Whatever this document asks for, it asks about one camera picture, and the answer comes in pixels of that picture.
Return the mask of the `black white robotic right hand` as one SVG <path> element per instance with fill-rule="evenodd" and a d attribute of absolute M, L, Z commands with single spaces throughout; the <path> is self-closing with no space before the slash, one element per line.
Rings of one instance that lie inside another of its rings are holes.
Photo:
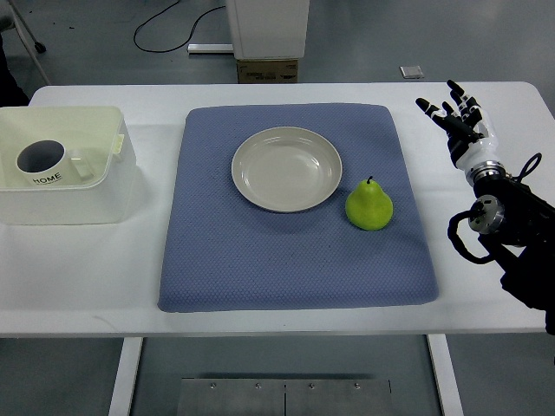
<path fill-rule="evenodd" d="M 447 135 L 447 149 L 453 165 L 465 173 L 469 185 L 479 178 L 503 175 L 504 166 L 497 154 L 499 144 L 487 112 L 459 84 L 449 80 L 450 96 L 455 107 L 443 102 L 440 107 L 418 98 L 417 107 Z"/>

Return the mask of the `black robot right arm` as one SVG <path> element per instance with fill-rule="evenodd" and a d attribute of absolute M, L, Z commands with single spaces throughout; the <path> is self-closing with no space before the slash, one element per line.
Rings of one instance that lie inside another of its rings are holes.
<path fill-rule="evenodd" d="M 554 207 L 522 182 L 541 161 L 534 154 L 518 176 L 506 173 L 499 162 L 487 161 L 471 171 L 476 200 L 470 209 L 454 215 L 447 237 L 454 249 L 476 264 L 496 262 L 504 270 L 503 290 L 530 309 L 545 312 L 545 331 L 554 334 Z M 477 257 L 458 235 L 466 220 L 478 233 L 487 255 Z"/>

